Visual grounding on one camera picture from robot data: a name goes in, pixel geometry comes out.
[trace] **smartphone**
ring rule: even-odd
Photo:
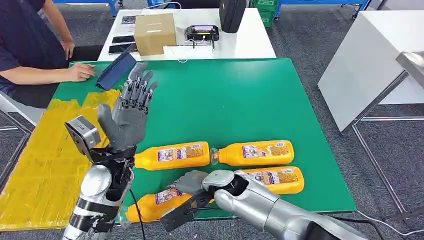
[[[129,36],[116,36],[112,39],[113,44],[123,44],[123,43],[135,43],[133,35]]]
[[[137,16],[123,16],[121,24],[122,25],[135,24],[136,23],[136,17]]]
[[[113,45],[109,47],[109,55],[112,54],[121,54],[123,53],[129,46],[131,46],[133,43],[129,44],[120,44],[120,45]],[[137,52],[137,47],[134,47],[130,52]]]

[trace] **bottle cap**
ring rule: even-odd
[[[218,149],[211,147],[210,148],[210,164],[217,165],[220,162],[220,158],[218,157]]]

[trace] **person's hand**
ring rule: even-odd
[[[66,60],[69,60],[74,55],[75,44],[74,41],[61,41],[62,48],[65,51]]]
[[[65,80],[69,82],[84,82],[90,76],[95,76],[94,65],[75,63],[65,71]]]

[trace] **blue shelf frame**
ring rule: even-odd
[[[278,19],[280,16],[280,8],[281,5],[347,5],[347,4],[358,4],[359,9],[356,11],[356,13],[352,16],[353,18],[356,18],[359,11],[364,10],[368,3],[371,0],[278,0],[277,8],[275,10],[274,17],[275,19]]]
[[[115,3],[117,0],[53,0],[55,4],[108,4],[112,16],[117,16]]]

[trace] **yellow padding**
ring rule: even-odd
[[[118,90],[89,93],[82,104],[53,99],[32,132],[0,195],[0,231],[62,228],[68,224],[90,162],[75,147],[64,123],[83,115],[94,124],[97,106],[113,106]]]

